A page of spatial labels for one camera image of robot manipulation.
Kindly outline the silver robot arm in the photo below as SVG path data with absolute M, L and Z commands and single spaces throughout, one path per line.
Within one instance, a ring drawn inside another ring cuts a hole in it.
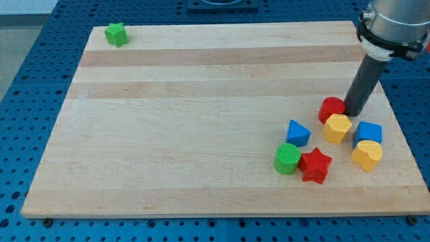
M 414 61 L 429 43 L 429 0 L 372 0 L 359 19 L 357 37 L 377 61 Z

